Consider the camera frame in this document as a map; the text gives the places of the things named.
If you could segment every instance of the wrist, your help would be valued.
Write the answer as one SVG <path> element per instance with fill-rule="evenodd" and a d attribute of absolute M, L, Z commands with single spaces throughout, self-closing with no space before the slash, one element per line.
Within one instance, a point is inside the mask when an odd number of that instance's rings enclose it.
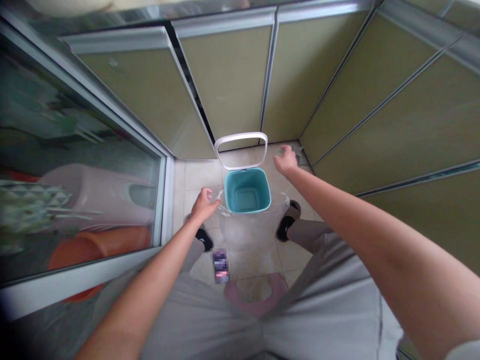
<path fill-rule="evenodd" d="M 288 180 L 290 180 L 295 174 L 301 170 L 298 166 L 295 167 L 290 167 L 285 171 L 285 174 L 283 174 Z"/>
<path fill-rule="evenodd" d="M 202 226 L 204 221 L 205 220 L 200 215 L 192 214 L 192 216 L 190 216 L 187 222 L 199 228 L 200 226 Z"/>

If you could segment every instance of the sandal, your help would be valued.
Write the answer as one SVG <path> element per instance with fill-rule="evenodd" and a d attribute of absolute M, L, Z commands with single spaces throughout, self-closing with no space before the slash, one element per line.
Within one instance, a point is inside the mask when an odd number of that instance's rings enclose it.
<path fill-rule="evenodd" d="M 285 211 L 283 217 L 278 225 L 278 229 L 276 231 L 276 237 L 281 242 L 288 241 L 287 231 L 289 227 L 291 227 L 295 220 L 300 219 L 301 208 L 300 204 L 295 200 L 290 200 L 290 207 Z"/>
<path fill-rule="evenodd" d="M 186 223 L 191 216 L 192 214 L 188 214 L 185 218 L 184 223 Z M 212 241 L 212 238 L 207 232 L 204 224 L 202 224 L 200 228 L 196 231 L 195 238 L 203 243 L 203 246 L 205 247 L 204 253 L 208 253 L 214 248 L 214 242 Z"/>

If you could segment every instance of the tiled floor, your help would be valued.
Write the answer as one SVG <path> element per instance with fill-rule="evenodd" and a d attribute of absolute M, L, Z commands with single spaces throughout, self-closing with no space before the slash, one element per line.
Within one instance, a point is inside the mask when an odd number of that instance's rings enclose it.
<path fill-rule="evenodd" d="M 280 154 L 280 145 L 282 144 L 300 146 L 297 141 L 274 143 L 268 146 L 265 160 L 260 167 L 266 173 L 272 196 L 277 193 L 285 193 L 290 199 L 299 202 L 302 219 L 321 220 L 300 193 L 275 169 L 273 157 Z M 264 146 L 261 145 L 223 152 L 220 157 L 227 166 L 244 166 L 259 162 L 264 151 Z M 312 172 L 312 168 L 309 166 L 303 166 L 303 168 Z M 228 170 L 224 169 L 217 159 L 177 160 L 175 162 L 174 232 L 182 226 L 185 216 L 190 213 L 202 187 L 209 187 L 213 191 L 214 198 L 217 197 L 218 193 L 224 188 L 227 172 Z M 215 243 L 215 248 L 227 250 L 231 278 L 237 281 L 239 294 L 243 301 L 266 299 L 271 293 L 269 277 L 267 276 L 271 273 L 283 274 L 288 286 L 291 287 L 312 256 L 291 241 L 279 242 L 276 240 L 273 230 L 271 236 L 252 239 L 255 241 L 255 245 L 241 236 L 230 236 L 230 238 L 225 239 L 221 231 L 221 218 L 222 215 L 218 210 L 205 222 L 205 227 Z M 224 286 L 214 283 L 211 253 L 202 254 L 193 266 L 190 275 L 211 285 L 219 292 L 223 291 Z"/>

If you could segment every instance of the hand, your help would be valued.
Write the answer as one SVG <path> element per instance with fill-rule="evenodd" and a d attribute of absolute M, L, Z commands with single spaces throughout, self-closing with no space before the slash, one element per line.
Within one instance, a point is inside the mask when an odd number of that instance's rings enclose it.
<path fill-rule="evenodd" d="M 280 146 L 280 149 L 283 149 L 285 152 L 282 157 L 275 155 L 273 157 L 273 162 L 275 163 L 278 172 L 283 176 L 287 176 L 289 171 L 299 167 L 297 164 L 297 156 L 290 145 L 282 145 Z"/>
<path fill-rule="evenodd" d="M 208 187 L 202 187 L 193 207 L 191 208 L 191 218 L 197 219 L 201 223 L 211 217 L 220 205 L 220 199 L 210 202 L 212 199 L 212 190 Z"/>

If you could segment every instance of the door frame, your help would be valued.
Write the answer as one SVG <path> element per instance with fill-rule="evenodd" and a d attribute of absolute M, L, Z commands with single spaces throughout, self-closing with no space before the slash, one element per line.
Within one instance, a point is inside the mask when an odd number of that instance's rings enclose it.
<path fill-rule="evenodd" d="M 174 157 L 160 140 L 145 130 L 105 91 L 90 81 L 66 56 L 39 38 L 28 25 L 9 10 L 2 8 L 0 11 L 7 21 L 0 22 L 0 33 L 3 36 L 157 155 L 160 162 L 152 247 L 3 284 L 0 289 L 0 304 L 7 320 L 12 322 L 108 282 L 162 249 L 172 237 Z"/>

